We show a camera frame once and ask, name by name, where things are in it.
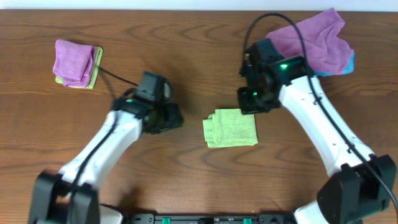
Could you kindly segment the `light green microfiber cloth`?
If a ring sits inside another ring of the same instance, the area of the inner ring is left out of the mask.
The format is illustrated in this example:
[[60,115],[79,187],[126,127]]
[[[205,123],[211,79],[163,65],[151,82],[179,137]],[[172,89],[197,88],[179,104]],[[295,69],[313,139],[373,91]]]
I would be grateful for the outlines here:
[[205,142],[209,148],[254,146],[258,143],[255,116],[240,109],[217,109],[203,120]]

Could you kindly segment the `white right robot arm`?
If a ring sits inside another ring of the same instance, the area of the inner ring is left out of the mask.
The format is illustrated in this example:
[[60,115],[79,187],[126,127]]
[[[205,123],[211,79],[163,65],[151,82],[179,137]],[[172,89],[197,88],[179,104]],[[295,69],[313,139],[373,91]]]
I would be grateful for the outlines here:
[[301,56],[256,58],[245,55],[240,69],[248,85],[238,90],[243,114],[284,107],[318,151],[328,181],[308,205],[294,211],[296,223],[357,223],[397,206],[392,192],[396,165],[377,156],[350,129],[324,94]]

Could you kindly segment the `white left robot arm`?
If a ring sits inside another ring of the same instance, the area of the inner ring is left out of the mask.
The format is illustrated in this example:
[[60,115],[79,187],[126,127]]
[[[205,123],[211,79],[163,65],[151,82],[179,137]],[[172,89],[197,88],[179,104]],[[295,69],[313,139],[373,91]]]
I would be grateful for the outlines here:
[[183,123],[178,104],[122,96],[88,145],[56,174],[36,178],[29,223],[123,223],[125,214],[101,205],[98,192],[128,147],[144,133],[159,134]]

